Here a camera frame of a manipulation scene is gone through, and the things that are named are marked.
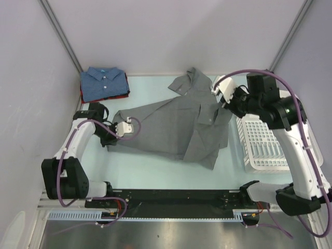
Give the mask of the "grey long sleeve shirt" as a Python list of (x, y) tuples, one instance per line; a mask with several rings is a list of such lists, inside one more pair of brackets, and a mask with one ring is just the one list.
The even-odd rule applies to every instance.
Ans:
[(213, 170), (219, 151), (228, 146), (232, 113), (217, 103), (211, 85), (205, 74), (192, 67), (169, 85), (177, 97), (119, 110), (114, 122), (127, 117), (141, 122), (138, 136), (119, 144)]

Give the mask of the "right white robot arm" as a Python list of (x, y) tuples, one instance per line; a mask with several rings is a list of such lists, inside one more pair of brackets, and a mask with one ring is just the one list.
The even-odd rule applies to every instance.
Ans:
[(317, 166), (306, 112), (289, 84), (265, 70), (246, 69), (222, 76), (212, 93), (223, 108), (242, 118), (257, 115), (280, 143), (292, 176), (286, 185), (252, 182), (240, 193), (240, 204), (275, 203), (289, 216), (310, 214), (326, 204), (331, 214), (331, 185)]

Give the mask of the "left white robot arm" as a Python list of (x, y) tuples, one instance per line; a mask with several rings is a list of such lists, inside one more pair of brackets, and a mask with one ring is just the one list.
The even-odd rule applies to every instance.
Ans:
[(96, 198), (107, 208), (115, 201), (110, 182), (89, 180), (81, 159), (92, 136), (100, 139), (102, 147), (116, 145), (117, 123), (107, 121), (109, 111), (99, 102), (90, 103), (87, 110), (77, 111), (64, 144), (51, 159), (43, 160), (43, 174), (47, 197), (56, 199)]

